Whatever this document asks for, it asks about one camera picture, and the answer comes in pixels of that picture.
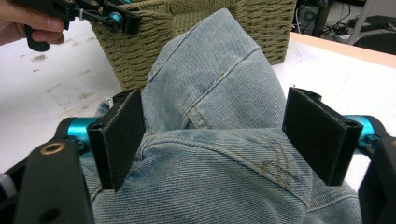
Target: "human hand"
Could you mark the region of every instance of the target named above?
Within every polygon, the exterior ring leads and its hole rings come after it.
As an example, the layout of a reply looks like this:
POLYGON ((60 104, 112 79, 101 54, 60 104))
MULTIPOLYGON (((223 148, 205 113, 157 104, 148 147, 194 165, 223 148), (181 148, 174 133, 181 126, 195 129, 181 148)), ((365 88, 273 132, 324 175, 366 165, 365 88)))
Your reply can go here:
POLYGON ((0 46, 25 38, 24 24, 35 29, 32 33, 35 41, 49 44, 64 42, 64 22, 61 19, 19 6, 11 0, 0 0, 0 46))

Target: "black chair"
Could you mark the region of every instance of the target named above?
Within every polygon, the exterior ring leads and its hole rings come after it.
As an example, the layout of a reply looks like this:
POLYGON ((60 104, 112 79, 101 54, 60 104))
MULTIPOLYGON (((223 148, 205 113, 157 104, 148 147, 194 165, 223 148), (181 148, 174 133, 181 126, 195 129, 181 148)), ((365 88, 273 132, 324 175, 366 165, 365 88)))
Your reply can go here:
POLYGON ((356 41, 354 46, 396 55, 396 33, 367 35, 356 41))

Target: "woven basket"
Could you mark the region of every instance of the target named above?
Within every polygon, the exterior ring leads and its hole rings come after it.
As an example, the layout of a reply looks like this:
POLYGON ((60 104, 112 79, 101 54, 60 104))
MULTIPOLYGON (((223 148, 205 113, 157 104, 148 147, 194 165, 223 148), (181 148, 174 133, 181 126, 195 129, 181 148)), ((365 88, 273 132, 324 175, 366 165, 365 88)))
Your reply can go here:
POLYGON ((142 17, 139 34, 92 25, 124 90, 143 88, 163 46, 213 12, 227 7, 262 47, 270 64, 282 63, 296 0, 140 0, 121 7, 142 17))

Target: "blue jeans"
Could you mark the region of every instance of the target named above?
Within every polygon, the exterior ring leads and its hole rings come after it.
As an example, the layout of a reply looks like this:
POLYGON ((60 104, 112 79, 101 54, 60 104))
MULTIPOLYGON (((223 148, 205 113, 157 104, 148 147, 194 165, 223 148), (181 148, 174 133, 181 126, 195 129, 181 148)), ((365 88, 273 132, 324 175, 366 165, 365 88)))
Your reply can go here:
POLYGON ((162 50, 143 91, 147 132, 118 193, 81 163, 98 223, 359 223, 281 130, 285 97, 227 9, 162 50))

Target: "white tabletop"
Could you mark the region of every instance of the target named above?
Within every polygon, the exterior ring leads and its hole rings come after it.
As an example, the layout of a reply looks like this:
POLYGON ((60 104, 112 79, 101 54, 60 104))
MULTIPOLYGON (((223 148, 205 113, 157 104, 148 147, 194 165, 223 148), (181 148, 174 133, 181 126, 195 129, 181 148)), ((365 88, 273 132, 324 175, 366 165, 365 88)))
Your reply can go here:
MULTIPOLYGON (((91 117, 105 96, 121 91, 86 21, 72 22, 65 37, 64 44, 47 52, 30 50, 25 40, 0 47, 0 172, 50 140, 62 119, 91 117)), ((340 114, 375 116, 396 135, 395 67, 292 37, 286 61, 273 66, 285 94, 290 86, 314 91, 340 114)), ((346 181, 353 188, 359 186, 367 163, 360 157, 352 162, 346 181)))

